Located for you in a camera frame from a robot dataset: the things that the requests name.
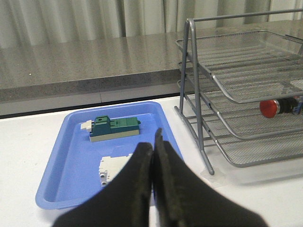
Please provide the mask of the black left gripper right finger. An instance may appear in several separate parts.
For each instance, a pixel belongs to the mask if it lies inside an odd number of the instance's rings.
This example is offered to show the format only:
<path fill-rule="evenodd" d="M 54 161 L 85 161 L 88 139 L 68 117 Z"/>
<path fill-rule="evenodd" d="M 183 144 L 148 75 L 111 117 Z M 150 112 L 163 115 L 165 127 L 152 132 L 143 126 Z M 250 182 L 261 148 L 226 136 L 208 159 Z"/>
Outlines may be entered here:
<path fill-rule="evenodd" d="M 225 198 L 204 183 L 155 134 L 153 186 L 162 227 L 265 227 L 263 218 Z"/>

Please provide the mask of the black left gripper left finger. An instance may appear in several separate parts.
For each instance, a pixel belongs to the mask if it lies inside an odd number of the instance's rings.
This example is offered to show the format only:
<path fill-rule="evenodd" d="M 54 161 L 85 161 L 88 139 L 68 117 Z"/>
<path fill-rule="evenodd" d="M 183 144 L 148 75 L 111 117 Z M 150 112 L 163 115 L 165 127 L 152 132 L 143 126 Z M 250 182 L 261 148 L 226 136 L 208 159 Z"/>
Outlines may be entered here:
<path fill-rule="evenodd" d="M 147 227 L 153 147 L 140 142 L 116 177 L 99 193 L 56 219 L 55 227 Z"/>

